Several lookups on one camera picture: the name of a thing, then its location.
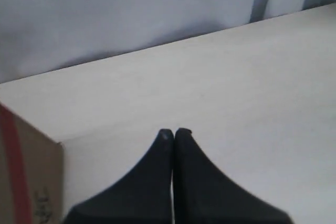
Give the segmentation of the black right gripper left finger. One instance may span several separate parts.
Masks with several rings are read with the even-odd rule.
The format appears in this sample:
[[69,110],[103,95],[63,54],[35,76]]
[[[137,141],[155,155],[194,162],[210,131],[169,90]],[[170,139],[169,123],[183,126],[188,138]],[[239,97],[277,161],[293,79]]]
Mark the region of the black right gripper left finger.
[[174,135],[159,130],[140,161],[120,180],[75,205],[64,223],[172,223]]

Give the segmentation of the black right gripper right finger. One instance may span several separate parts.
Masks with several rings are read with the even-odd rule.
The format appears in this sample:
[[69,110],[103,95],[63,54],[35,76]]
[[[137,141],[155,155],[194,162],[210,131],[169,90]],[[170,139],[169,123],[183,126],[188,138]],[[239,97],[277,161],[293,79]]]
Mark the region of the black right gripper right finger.
[[220,171],[185,128],[175,133],[173,201],[175,223],[290,223]]

